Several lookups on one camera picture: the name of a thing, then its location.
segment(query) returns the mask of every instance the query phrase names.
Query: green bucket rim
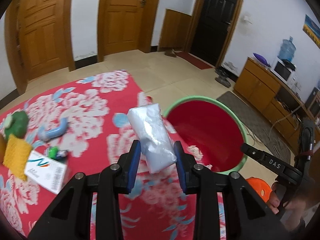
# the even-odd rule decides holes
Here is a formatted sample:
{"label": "green bucket rim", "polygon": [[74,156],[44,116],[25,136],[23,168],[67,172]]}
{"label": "green bucket rim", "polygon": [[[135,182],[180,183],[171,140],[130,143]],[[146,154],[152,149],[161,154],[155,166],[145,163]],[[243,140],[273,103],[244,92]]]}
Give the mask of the green bucket rim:
{"label": "green bucket rim", "polygon": [[[164,117],[167,118],[168,114],[174,108],[176,108],[178,105],[180,105],[182,103],[189,102],[189,101],[194,101],[194,100],[213,103],[214,105],[219,106],[221,109],[223,109],[225,112],[227,112],[233,118],[233,120],[235,120],[236,124],[238,125],[238,128],[241,131],[241,134],[242,134],[244,142],[248,143],[247,133],[246,133],[246,131],[244,129],[244,126],[243,126],[242,122],[239,120],[239,118],[228,107],[226,107],[224,104],[222,104],[221,102],[219,102],[219,101],[217,101],[215,99],[209,98],[209,97],[188,96],[188,97],[181,98],[181,99],[177,100],[176,102],[174,102],[171,106],[169,106],[169,108],[167,108],[167,110],[164,112]],[[232,171],[237,171],[238,172],[239,170],[241,170],[241,168],[243,167],[243,165],[247,161],[247,158],[248,158],[247,155],[244,154],[242,159],[241,159],[241,161],[239,162],[239,164],[236,167],[234,167],[234,168],[232,168],[232,169],[230,169],[228,171],[221,171],[221,172],[218,172],[218,173],[228,175]]]}

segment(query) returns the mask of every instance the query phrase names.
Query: orange stool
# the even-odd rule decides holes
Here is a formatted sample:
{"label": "orange stool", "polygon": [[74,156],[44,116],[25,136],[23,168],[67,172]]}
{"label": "orange stool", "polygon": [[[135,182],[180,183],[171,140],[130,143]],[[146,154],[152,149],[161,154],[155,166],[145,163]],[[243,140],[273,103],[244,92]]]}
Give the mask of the orange stool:
{"label": "orange stool", "polygon": [[263,179],[259,178],[248,178],[246,181],[250,186],[258,193],[258,195],[263,199],[264,202],[267,202],[272,192],[271,187]]}

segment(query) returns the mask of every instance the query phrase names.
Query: white plastic bag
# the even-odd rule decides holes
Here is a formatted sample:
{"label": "white plastic bag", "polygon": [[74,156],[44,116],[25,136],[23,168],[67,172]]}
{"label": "white plastic bag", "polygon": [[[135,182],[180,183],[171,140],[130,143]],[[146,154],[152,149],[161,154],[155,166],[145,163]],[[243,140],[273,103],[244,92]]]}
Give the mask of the white plastic bag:
{"label": "white plastic bag", "polygon": [[131,108],[128,119],[140,140],[141,152],[146,156],[150,173],[158,173],[176,163],[177,157],[164,126],[159,104]]}

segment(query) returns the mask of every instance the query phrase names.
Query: white wall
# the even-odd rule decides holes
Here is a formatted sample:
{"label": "white wall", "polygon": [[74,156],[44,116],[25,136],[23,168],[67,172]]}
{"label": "white wall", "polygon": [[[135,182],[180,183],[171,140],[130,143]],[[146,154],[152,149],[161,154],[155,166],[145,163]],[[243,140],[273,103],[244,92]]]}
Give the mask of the white wall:
{"label": "white wall", "polygon": [[11,74],[5,49],[4,16],[5,13],[0,19],[0,100],[17,88]]}
{"label": "white wall", "polygon": [[71,40],[74,60],[98,54],[99,0],[71,0]]}
{"label": "white wall", "polygon": [[192,15],[196,0],[159,0],[155,25],[152,34],[151,46],[159,45],[162,24],[165,16],[165,9],[172,9],[188,15]]}
{"label": "white wall", "polygon": [[[224,62],[231,62],[239,76],[253,52],[272,63],[282,40],[292,36],[297,49],[292,62],[301,84],[298,92],[305,101],[320,78],[320,49],[302,30],[306,14],[319,26],[305,0],[244,0]],[[252,24],[242,20],[244,15]]]}

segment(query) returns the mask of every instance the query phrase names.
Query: human hand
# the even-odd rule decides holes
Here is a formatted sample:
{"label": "human hand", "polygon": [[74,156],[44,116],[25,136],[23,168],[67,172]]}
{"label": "human hand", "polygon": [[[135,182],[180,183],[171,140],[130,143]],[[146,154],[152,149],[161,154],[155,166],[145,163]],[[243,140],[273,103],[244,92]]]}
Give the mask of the human hand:
{"label": "human hand", "polygon": [[[267,206],[273,211],[274,214],[279,212],[278,207],[280,205],[280,200],[276,195],[277,184],[278,183],[275,182],[271,186],[272,192],[270,193],[269,200],[267,201]],[[294,230],[300,224],[300,219],[305,211],[306,205],[306,201],[299,198],[293,199],[287,204],[285,209],[291,211],[291,215],[286,221],[283,222],[283,224],[288,231]]]}

